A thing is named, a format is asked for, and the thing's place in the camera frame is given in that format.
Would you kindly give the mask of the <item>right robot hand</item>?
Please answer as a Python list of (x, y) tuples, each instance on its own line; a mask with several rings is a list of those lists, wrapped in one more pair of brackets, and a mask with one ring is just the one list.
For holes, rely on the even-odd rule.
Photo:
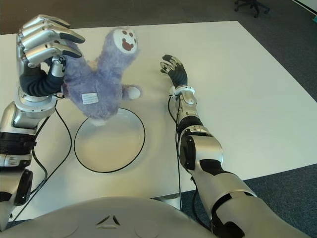
[(160, 62), (160, 71), (169, 76), (175, 88), (188, 85), (188, 76), (184, 65), (175, 56), (164, 55), (164, 62)]

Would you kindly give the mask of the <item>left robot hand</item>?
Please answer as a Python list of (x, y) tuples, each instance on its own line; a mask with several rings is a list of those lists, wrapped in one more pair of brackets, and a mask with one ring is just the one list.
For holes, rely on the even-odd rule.
[(16, 35), (16, 58), (20, 89), (29, 96), (44, 97), (61, 92), (66, 56), (80, 58), (77, 44), (85, 38), (58, 17), (40, 14), (25, 23)]

